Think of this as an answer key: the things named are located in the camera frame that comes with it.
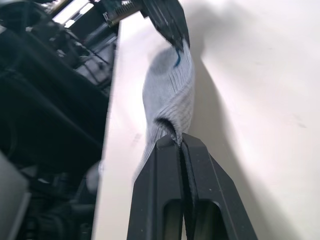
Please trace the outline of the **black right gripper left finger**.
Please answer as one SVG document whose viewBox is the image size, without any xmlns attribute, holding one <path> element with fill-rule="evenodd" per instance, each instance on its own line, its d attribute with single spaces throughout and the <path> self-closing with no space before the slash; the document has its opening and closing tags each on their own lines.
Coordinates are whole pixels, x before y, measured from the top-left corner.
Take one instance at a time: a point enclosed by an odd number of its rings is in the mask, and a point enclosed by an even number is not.
<svg viewBox="0 0 320 240">
<path fill-rule="evenodd" d="M 157 141 L 135 180 L 127 231 L 129 240 L 180 240 L 184 193 L 177 144 Z"/>
</svg>

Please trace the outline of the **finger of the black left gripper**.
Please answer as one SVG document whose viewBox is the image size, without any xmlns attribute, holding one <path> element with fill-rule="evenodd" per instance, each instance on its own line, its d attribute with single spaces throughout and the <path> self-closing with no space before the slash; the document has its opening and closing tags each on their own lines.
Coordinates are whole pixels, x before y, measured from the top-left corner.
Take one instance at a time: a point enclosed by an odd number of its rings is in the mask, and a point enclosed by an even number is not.
<svg viewBox="0 0 320 240">
<path fill-rule="evenodd" d="M 173 18 L 173 25 L 176 30 L 176 46 L 182 49 L 183 40 L 185 40 L 188 47 L 190 47 L 190 37 L 185 12 L 178 0 L 171 1 L 171 16 Z"/>
<path fill-rule="evenodd" d="M 142 11 L 149 17 L 155 29 L 176 49 L 181 49 L 178 0 L 141 0 Z"/>
</svg>

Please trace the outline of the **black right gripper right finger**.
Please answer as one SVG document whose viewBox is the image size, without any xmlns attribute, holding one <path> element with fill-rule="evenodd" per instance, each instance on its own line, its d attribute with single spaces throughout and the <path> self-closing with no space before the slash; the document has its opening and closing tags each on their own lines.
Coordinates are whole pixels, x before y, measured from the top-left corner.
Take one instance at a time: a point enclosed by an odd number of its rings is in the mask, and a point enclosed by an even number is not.
<svg viewBox="0 0 320 240">
<path fill-rule="evenodd" d="M 188 240 L 255 240 L 233 180 L 198 138 L 184 133 L 180 165 Z"/>
</svg>

